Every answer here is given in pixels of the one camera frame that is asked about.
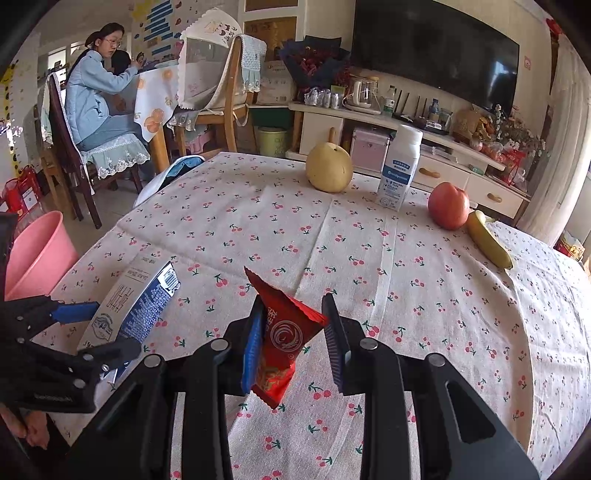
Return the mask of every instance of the water bottle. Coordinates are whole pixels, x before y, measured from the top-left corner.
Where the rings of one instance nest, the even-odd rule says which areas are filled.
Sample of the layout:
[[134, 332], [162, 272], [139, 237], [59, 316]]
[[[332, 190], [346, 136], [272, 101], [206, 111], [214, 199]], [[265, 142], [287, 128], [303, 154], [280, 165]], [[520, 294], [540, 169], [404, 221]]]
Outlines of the water bottle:
[[384, 104], [384, 113], [388, 116], [392, 116], [394, 113], [394, 108], [396, 107], [396, 88], [394, 85], [390, 85], [390, 90], [386, 92], [386, 97], [384, 97], [386, 103]]

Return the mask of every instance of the pink bucket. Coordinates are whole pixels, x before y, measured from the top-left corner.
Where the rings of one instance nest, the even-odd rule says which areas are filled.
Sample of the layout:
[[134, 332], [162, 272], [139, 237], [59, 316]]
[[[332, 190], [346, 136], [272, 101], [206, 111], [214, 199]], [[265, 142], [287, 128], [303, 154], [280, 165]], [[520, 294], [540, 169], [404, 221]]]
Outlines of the pink bucket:
[[14, 241], [6, 273], [5, 300], [49, 295], [78, 261], [61, 212], [49, 212]]

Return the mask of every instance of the glasses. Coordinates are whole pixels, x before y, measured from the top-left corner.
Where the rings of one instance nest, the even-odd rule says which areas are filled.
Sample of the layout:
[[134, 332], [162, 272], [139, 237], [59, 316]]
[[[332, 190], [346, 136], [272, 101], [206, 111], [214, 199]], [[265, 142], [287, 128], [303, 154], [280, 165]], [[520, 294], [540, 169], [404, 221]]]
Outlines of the glasses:
[[121, 46], [121, 40], [110, 40], [108, 38], [105, 39], [107, 42], [109, 42], [111, 44], [112, 47], [120, 47]]

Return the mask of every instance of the snack bag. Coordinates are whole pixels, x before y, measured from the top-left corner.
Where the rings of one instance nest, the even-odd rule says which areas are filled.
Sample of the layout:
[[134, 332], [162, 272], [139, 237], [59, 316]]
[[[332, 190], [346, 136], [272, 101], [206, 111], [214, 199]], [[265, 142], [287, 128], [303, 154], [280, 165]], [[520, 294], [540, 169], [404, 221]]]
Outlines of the snack bag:
[[244, 271], [267, 307], [262, 355], [252, 391], [271, 408], [277, 408], [296, 371], [295, 362], [302, 347], [328, 324], [328, 320], [271, 287], [246, 267]]

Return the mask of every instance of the blue label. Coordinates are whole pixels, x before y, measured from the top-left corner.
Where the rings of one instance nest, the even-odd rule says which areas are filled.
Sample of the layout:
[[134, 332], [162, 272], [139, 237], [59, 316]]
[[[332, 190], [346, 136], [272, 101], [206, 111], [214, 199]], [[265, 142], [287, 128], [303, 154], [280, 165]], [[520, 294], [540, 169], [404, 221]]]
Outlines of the blue label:
[[402, 185], [408, 185], [410, 183], [410, 175], [408, 173], [402, 173], [401, 171], [394, 170], [392, 167], [384, 166], [382, 175]]
[[399, 167], [402, 167], [402, 168], [404, 168], [405, 170], [410, 170], [410, 165], [406, 165], [406, 163], [403, 163], [403, 162], [401, 162], [401, 161], [398, 161], [398, 160], [393, 160], [393, 161], [392, 161], [392, 163], [393, 163], [394, 165], [398, 165]]

